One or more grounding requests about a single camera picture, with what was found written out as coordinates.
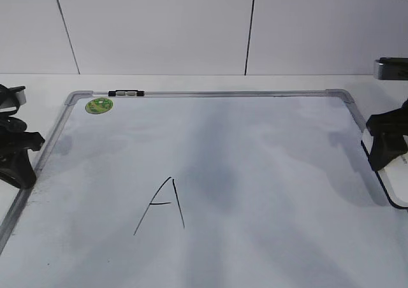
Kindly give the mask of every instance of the round sticker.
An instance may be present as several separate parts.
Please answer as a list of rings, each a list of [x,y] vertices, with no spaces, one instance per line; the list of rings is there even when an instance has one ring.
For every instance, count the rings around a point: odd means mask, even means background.
[[[85,107],[85,110],[90,114],[102,114],[106,113],[113,107],[113,102],[108,98],[97,98],[89,101]]]

